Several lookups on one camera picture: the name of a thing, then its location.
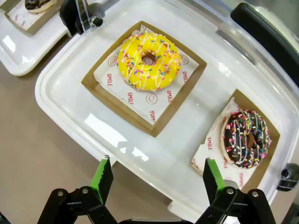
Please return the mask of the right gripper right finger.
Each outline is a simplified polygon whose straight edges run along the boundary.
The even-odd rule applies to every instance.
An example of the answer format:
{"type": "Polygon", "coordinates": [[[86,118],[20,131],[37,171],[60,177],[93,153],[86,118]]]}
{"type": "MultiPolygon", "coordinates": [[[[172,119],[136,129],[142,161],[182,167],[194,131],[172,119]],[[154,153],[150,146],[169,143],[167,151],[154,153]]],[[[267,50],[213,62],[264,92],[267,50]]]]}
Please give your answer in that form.
{"type": "Polygon", "coordinates": [[[203,180],[210,205],[197,224],[222,224],[228,216],[236,217],[241,224],[276,222],[264,192],[251,189],[243,193],[226,185],[214,159],[206,158],[203,180]]]}

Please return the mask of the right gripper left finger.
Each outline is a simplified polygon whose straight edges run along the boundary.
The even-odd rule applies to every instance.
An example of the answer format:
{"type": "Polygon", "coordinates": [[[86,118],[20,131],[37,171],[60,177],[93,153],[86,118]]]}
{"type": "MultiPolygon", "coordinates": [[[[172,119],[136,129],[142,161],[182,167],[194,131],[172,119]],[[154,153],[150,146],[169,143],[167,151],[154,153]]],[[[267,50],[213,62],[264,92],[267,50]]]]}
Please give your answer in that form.
{"type": "Polygon", "coordinates": [[[110,158],[100,161],[90,185],[69,193],[54,189],[38,220],[39,224],[74,224],[79,216],[87,216],[92,224],[116,224],[106,207],[113,182],[110,158]]]}

